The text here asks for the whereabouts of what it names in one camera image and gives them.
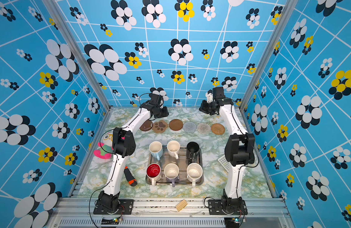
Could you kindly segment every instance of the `dark brown coaster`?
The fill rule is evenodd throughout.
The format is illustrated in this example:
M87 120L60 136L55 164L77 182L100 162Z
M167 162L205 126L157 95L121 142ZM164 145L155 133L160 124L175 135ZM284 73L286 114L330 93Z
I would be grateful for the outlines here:
M147 120L141 125L140 130L148 131L153 127L153 122L151 120Z
M222 135L225 133L225 127L222 124L213 124L211 126L211 131L215 134L215 135Z
M165 132L167 127L168 127L168 124L164 120L161 120L159 122L155 122L153 124L152 129L153 129L153 131L155 131L155 133L163 133L163 132Z
M169 122L169 128L174 131L179 131L182 129L182 127L183 127L183 122L181 120L174 119Z

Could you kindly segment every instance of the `stainless steel tray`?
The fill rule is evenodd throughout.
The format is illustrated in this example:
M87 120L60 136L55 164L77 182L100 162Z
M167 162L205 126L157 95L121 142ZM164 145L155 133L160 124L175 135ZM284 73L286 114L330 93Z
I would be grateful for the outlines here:
M174 163L179 167L179 177L176 182L176 185L192 185L192 182L187 179L187 167L188 167L188 159L186 157L186 151L187 147L182 147L179 149L179 154L178 154L178 159L175 159L174 157L170 156L167 150L167 146L163 146L163 156L160 158L160 161L157 159L154 159L154 157L149 153L149 162L148 165L151 163L157 163L160 165L162 169L162 178L157 181L157 185L171 185L172 183L169 182L164 175L164 167L168 165L169 163ZM201 155L201 149L198 154L198 158L196 160L196 163L200 164L200 166L203 169L202 166L202 155ZM145 176L146 183L148 185L151 185L151 180ZM203 183L203 174L201 176L201 179L196 182L196 185L201 185Z

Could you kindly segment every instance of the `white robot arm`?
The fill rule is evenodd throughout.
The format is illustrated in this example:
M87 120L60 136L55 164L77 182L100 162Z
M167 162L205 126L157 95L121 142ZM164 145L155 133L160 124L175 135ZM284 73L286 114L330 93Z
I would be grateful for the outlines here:
M96 201L94 214L113 214L118 211L122 174L127 161L136 148L134 135L141 125L152 116L162 118L169 115L167 107L163 107L163 102L162 96L151 94L151 100L141 104L139 110L130 121L121 128L113 130L112 148L114 160L107 183Z
M229 174L221 202L225 213L234 213L242 205L241 185L246 165L254 163L255 136L242 126L235 113L233 101L225 97L222 87L209 90L206 98L207 101L202 101L199 110L210 115L221 115L230 134L225 146Z

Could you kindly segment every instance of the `blue wall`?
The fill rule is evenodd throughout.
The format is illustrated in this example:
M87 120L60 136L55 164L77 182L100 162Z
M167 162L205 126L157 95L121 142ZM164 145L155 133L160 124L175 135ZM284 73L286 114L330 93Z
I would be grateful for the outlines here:
M57 4L84 57L98 58L89 63L111 105L139 105L137 96L162 88L166 106L175 106L175 99L177 105L194 106L200 105L206 91L230 79L226 95L243 97L285 2L68 0ZM119 58L123 65L110 68L115 62L89 53L101 45L109 45L116 52L112 61ZM106 75L104 66L109 70Z
M244 114L295 226L351 227L351 0L319 2L298 1Z
M41 1L0 2L1 228L43 226L87 155L105 110L75 62Z

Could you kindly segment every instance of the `marble tabletop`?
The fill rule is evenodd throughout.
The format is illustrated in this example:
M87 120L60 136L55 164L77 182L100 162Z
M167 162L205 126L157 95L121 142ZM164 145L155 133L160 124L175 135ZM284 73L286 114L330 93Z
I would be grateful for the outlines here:
M122 126L129 121L137 112L137 108L114 108L111 113L106 130ZM168 108L169 116L159 120L169 123L173 119L182 120L183 123L192 121L196 124L225 123L219 115L207 115L198 110L198 108ZM237 115L243 123L241 113L236 108ZM136 150L130 157L127 167L137 180L137 185L132 187L126 181L125 175L122 176L120 187L120 198L148 198L148 197L181 197L181 198L202 198L202 197L221 197L226 185L227 171L217 160L224 154L225 145L229 138L228 131L223 135L215 135L212 132L201 134L197 130L187 133L183 129L173 131L169 127L163 133L155 133L153 130L143 132L138 130L134 136ZM148 185L145 182L146 167L149 160L149 144L153 141L160 141L166 145L171 140L177 140L181 146L186 146L188 142L194 141L200 145L202 152L204 182L202 185L192 188L191 186L176 185ZM111 159L100 159L93 157L87 175L79 190L78 197L90 197L92 192L103 187L106 184L108 174L111 168ZM100 191L97 191L93 197L97 198ZM271 198L267 182L260 166L255 168L246 168L245 176L242 183L243 198Z

